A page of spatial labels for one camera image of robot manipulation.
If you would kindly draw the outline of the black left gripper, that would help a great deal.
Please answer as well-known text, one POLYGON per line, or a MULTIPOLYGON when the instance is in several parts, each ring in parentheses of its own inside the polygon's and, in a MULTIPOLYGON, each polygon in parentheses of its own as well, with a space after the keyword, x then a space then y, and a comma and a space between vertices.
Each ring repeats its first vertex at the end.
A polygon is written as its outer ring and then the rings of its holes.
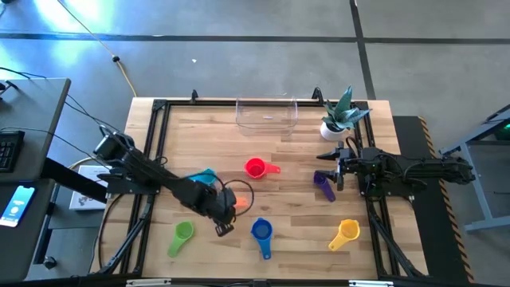
POLYGON ((229 187, 217 192, 206 185, 200 185, 198 190, 195 211, 214 222, 218 237, 227 235, 234 229, 233 220, 236 214, 234 205, 237 202, 234 192, 229 187))

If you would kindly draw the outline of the purple measuring cup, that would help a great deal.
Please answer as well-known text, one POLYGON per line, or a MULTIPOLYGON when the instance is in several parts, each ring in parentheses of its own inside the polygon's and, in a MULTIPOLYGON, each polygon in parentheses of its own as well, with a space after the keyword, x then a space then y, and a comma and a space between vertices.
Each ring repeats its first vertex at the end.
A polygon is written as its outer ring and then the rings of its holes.
POLYGON ((323 195, 329 202, 334 202, 336 200, 336 196, 325 175, 316 171, 313 176, 313 183, 316 187, 321 189, 323 195))

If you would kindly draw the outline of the teal measuring cup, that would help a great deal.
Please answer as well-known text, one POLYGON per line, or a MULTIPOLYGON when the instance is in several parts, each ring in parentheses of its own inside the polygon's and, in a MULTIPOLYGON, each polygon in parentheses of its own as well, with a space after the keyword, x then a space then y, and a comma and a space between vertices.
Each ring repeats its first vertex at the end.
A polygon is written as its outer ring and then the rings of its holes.
POLYGON ((189 179, 195 182, 204 183, 208 186, 213 186, 217 180, 216 172, 211 168, 207 168, 197 174, 191 175, 189 179))

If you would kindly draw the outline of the green measuring cup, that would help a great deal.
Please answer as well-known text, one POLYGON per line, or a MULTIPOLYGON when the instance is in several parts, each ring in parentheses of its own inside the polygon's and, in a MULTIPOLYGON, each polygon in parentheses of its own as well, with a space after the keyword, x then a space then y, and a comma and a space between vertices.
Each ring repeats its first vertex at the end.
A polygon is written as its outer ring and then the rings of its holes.
POLYGON ((175 258, 183 246, 194 236, 194 224, 191 221, 182 221, 175 226, 175 233, 168 248, 167 255, 175 258))

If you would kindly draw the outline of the blue measuring cup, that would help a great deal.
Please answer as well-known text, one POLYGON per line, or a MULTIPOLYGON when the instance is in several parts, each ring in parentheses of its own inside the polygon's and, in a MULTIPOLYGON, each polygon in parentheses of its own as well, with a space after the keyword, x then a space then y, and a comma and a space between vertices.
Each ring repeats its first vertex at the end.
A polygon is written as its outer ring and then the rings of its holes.
POLYGON ((263 259, 269 260, 272 257, 271 238, 273 236, 273 227, 271 223, 264 218, 258 218, 252 224, 250 233, 257 241, 263 259))

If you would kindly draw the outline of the red measuring cup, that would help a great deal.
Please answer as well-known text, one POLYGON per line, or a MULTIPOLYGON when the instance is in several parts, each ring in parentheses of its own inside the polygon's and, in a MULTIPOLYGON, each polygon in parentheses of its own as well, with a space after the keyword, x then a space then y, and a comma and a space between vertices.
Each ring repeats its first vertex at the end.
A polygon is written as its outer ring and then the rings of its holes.
POLYGON ((262 179, 267 174, 280 174, 281 168, 261 158, 251 158, 244 164, 245 173, 252 179, 262 179))

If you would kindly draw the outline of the yellow measuring cup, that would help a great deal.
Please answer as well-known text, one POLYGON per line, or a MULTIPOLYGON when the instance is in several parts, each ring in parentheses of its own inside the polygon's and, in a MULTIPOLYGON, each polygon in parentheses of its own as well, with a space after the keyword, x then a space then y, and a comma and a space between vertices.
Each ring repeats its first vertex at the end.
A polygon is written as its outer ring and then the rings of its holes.
POLYGON ((328 244, 330 251, 337 251, 348 242, 356 240, 360 236, 359 222, 354 219, 344 219, 338 226, 336 236, 328 244))

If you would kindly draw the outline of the clear plastic basket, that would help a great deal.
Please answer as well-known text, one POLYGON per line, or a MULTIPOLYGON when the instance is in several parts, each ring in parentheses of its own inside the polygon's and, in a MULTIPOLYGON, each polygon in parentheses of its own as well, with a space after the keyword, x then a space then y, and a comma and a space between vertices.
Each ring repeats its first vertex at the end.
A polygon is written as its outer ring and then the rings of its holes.
POLYGON ((298 122, 296 98, 236 99, 235 123, 245 136, 289 136, 298 122))

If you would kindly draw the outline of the snake plant in white pot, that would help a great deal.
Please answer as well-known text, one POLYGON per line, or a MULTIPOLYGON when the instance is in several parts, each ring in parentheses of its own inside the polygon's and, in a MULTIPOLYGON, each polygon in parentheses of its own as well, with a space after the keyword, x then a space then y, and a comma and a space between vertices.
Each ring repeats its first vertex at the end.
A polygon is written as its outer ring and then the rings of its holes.
POLYGON ((348 131, 355 129, 355 125, 366 115, 370 109, 361 110, 351 106, 353 89, 349 86, 336 104, 326 100, 323 106, 327 115, 322 118, 320 126, 321 136, 328 141, 340 141, 348 131))

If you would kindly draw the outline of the black hazard-striped floor mat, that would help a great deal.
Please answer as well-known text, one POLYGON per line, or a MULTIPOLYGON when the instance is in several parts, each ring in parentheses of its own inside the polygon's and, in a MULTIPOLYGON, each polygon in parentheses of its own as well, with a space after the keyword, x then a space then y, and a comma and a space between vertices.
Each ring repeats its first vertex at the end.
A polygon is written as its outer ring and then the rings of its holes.
MULTIPOLYGON (((418 116, 393 118, 400 152, 407 158, 436 156, 426 122, 418 116)), ((474 277, 445 184, 428 179, 413 202, 428 274, 440 281, 473 283, 474 277)))

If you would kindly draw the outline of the white printed booklet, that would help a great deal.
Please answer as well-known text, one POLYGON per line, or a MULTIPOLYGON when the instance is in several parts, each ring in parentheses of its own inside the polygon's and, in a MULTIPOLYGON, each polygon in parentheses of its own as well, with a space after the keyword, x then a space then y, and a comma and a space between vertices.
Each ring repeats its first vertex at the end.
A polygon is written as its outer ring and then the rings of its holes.
MULTIPOLYGON (((103 187, 107 187, 108 183, 104 180, 100 180, 99 174, 108 174, 108 169, 111 166, 99 166, 99 165, 82 165, 78 168, 78 173, 83 175, 87 179, 91 179, 96 183, 99 183, 103 187)), ((89 198, 77 191, 73 192, 69 209, 74 211, 85 211, 85 210, 104 210, 106 207, 105 203, 99 202, 95 199, 89 198)))

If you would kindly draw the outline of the black desk support beam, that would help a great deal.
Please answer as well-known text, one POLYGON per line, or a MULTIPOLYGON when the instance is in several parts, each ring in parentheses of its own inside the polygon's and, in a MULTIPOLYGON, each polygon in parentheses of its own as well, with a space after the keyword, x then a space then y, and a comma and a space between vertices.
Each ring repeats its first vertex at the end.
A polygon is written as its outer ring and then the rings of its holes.
POLYGON ((65 186, 98 202, 106 203, 107 188, 99 183, 80 175, 62 164, 46 158, 41 170, 42 179, 53 179, 65 186))

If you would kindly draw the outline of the dark gray desk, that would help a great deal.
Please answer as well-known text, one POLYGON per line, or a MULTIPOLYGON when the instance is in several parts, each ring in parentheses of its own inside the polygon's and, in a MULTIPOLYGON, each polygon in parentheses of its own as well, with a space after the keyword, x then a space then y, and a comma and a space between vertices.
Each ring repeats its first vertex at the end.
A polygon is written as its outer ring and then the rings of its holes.
POLYGON ((31 266, 41 226, 53 193, 51 179, 23 183, 35 192, 16 227, 0 226, 0 283, 23 281, 31 266))

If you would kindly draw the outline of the black keyboard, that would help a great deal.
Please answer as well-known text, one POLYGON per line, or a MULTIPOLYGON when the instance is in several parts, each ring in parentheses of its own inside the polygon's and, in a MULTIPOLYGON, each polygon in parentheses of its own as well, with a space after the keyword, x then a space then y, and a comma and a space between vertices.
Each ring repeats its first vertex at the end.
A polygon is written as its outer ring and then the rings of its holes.
POLYGON ((0 132, 0 173, 12 173, 24 143, 23 131, 0 132))

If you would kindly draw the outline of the black aluminium table frame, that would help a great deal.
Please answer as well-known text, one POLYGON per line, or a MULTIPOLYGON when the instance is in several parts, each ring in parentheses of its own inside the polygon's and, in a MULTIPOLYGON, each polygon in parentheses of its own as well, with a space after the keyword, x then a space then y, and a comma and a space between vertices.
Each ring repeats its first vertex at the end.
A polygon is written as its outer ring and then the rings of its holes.
POLYGON ((369 219, 359 182, 347 175, 344 189, 329 202, 313 183, 316 170, 331 170, 332 161, 317 159, 334 148, 320 135, 324 106, 314 100, 297 103, 298 122, 289 136, 245 136, 236 123, 232 99, 201 99, 195 104, 172 101, 159 112, 151 150, 161 152, 168 169, 188 175, 211 168, 218 178, 244 196, 249 207, 241 210, 234 229, 218 237, 214 224, 182 206, 168 190, 155 198, 143 248, 144 278, 170 279, 374 279, 377 276, 369 219), (280 174, 250 178, 244 164, 251 158, 280 167, 280 174), (264 260, 250 233, 258 219, 273 227, 271 254, 264 260), (360 236, 337 251, 328 244, 344 219, 359 222, 360 236), (175 258, 167 255, 182 221, 194 224, 194 236, 175 258))

